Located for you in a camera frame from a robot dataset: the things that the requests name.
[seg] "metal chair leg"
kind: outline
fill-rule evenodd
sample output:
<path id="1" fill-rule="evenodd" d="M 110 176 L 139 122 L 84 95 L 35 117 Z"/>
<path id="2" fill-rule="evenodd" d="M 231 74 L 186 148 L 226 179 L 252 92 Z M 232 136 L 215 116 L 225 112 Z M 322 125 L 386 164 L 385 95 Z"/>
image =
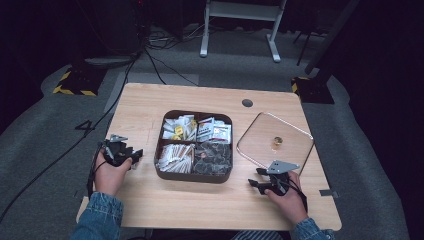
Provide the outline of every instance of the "metal chair leg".
<path id="1" fill-rule="evenodd" d="M 297 42 L 297 39 L 299 39 L 300 35 L 302 35 L 303 32 L 300 32 L 299 35 L 297 35 L 296 39 L 293 41 L 293 44 Z"/>
<path id="2" fill-rule="evenodd" d="M 299 66 L 299 64 L 300 64 L 300 60 L 303 57 L 303 53 L 305 52 L 306 45 L 308 45 L 309 37 L 311 37 L 311 32 L 309 32 L 308 36 L 306 37 L 305 44 L 303 44 L 302 52 L 300 52 L 300 56 L 299 56 L 299 59 L 297 60 L 296 66 Z"/>
<path id="3" fill-rule="evenodd" d="M 206 1 L 205 7 L 205 28 L 203 30 L 202 45 L 200 46 L 200 57 L 208 56 L 208 44 L 209 44 L 209 12 L 210 12 L 210 0 Z"/>

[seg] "yellow black hazard tape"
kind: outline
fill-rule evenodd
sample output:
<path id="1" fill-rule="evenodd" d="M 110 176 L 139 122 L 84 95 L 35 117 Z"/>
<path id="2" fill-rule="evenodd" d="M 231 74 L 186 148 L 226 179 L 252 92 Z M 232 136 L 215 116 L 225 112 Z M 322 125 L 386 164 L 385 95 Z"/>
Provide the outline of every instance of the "yellow black hazard tape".
<path id="1" fill-rule="evenodd" d="M 307 78 L 307 77 L 294 77 L 294 78 L 292 78 L 291 86 L 292 86 L 293 93 L 300 97 L 299 88 L 297 87 L 296 81 L 298 81 L 298 80 L 309 80 L 309 79 L 310 78 Z"/>
<path id="2" fill-rule="evenodd" d="M 81 71 L 68 68 L 53 90 L 53 93 L 63 93 L 71 95 L 97 96 L 98 89 L 107 70 L 98 70 L 90 78 L 84 76 Z"/>

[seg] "gray carpet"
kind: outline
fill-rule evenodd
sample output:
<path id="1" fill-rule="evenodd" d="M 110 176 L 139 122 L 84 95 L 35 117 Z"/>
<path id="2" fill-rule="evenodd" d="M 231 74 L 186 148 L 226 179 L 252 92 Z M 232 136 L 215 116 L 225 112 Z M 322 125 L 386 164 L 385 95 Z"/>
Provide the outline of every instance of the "gray carpet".
<path id="1" fill-rule="evenodd" d="M 291 91 L 290 79 L 305 76 L 303 69 L 321 39 L 311 39 L 297 67 L 303 40 L 292 44 L 296 35 L 277 34 L 282 61 L 276 64 L 264 40 L 268 32 L 217 32 L 210 37 L 207 58 L 199 57 L 200 38 L 149 52 L 179 73 L 197 79 L 199 86 Z M 175 72 L 159 62 L 156 65 L 162 76 L 176 79 Z M 103 115 L 125 71 L 125 67 L 109 70 L 96 97 L 52 94 L 66 69 L 64 66 L 45 79 L 44 98 L 0 136 L 2 211 L 23 186 L 83 135 L 74 130 L 75 126 L 86 120 L 95 122 Z M 152 74 L 155 71 L 150 60 L 142 55 L 131 69 L 129 81 L 148 82 L 146 76 Z M 169 84 L 184 83 L 183 79 L 172 81 Z M 328 86 L 334 105 L 302 106 L 329 183 L 339 196 L 335 202 L 343 227 L 335 233 L 336 238 L 409 239 L 400 199 L 356 124 L 346 91 L 335 78 Z M 0 225 L 0 239 L 69 238 L 85 195 L 90 158 L 96 142 L 104 139 L 111 117 L 109 114 L 81 144 L 22 194 Z M 143 234 L 143 229 L 122 229 L 122 239 Z"/>

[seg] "brown tray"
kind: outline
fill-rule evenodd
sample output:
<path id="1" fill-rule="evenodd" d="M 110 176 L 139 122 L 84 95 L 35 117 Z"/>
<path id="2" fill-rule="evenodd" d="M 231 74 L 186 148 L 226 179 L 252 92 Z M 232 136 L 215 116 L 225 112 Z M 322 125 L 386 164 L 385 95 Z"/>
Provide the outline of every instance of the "brown tray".
<path id="1" fill-rule="evenodd" d="M 202 175 L 198 173 L 175 173 L 175 172 L 162 172 L 159 167 L 157 167 L 157 163 L 160 159 L 163 146 L 167 144 L 195 144 L 196 148 L 200 144 L 200 142 L 197 141 L 183 141 L 183 140 L 171 140 L 171 139 L 162 139 L 163 136 L 163 124 L 165 123 L 165 119 L 176 119 L 179 116 L 182 115 L 194 115 L 194 119 L 197 121 L 207 119 L 210 117 L 214 117 L 215 120 L 221 120 L 224 121 L 225 124 L 232 124 L 231 119 L 223 114 L 217 114 L 217 113 L 204 113 L 204 112 L 191 112 L 191 111 L 181 111 L 181 110 L 172 110 L 165 114 L 162 120 L 161 130 L 159 133 L 159 140 L 158 144 L 156 146 L 156 153 L 154 157 L 154 165 L 156 168 L 156 173 L 158 176 L 162 179 L 166 180 L 177 180 L 177 181 L 188 181 L 188 182 L 205 182 L 205 183 L 223 183 L 228 180 L 230 177 L 230 173 L 233 166 L 233 131 L 231 131 L 231 142 L 229 144 L 230 151 L 231 151 L 231 168 L 228 170 L 228 172 L 225 175 Z"/>

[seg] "white metal stand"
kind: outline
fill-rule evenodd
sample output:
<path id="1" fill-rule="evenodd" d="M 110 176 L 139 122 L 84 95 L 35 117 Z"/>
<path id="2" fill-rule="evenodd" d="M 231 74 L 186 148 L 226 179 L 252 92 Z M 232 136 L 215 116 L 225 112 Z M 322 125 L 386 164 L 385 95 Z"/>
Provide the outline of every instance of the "white metal stand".
<path id="1" fill-rule="evenodd" d="M 287 0 L 281 0 L 280 6 L 261 6 L 252 4 L 230 3 L 230 2 L 214 2 L 207 0 L 205 9 L 205 30 L 203 32 L 202 46 L 200 47 L 200 56 L 208 55 L 209 43 L 209 17 L 228 17 L 242 18 L 252 20 L 263 20 L 274 22 L 272 33 L 266 35 L 269 49 L 271 50 L 274 62 L 280 62 L 281 58 L 275 46 L 275 36 L 280 26 L 281 17 L 283 16 L 284 7 Z"/>

